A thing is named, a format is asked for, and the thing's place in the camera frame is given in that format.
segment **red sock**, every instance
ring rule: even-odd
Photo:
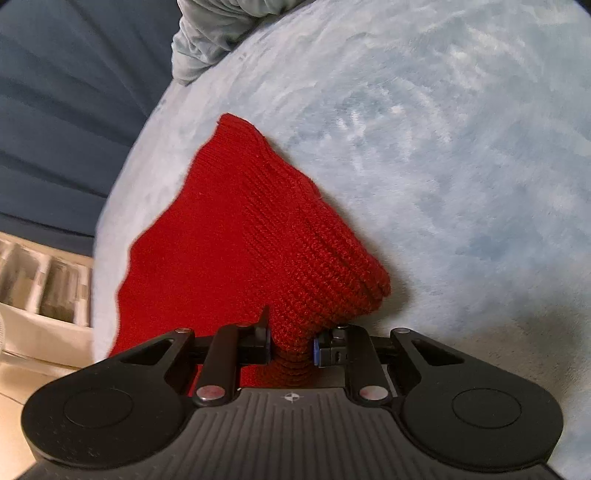
[[[390,292],[387,272],[314,183],[230,114],[129,257],[111,354],[177,327],[204,336],[254,323],[269,305],[277,359],[246,372],[243,385],[305,384],[314,335],[377,309]]]

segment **blue plush fabric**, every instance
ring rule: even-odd
[[[317,0],[262,26],[172,85],[128,158],[98,230],[97,359],[129,246],[231,112],[389,270],[392,296],[360,321],[412,327],[547,388],[565,415],[551,465],[588,480],[590,52],[591,18],[571,0]]]

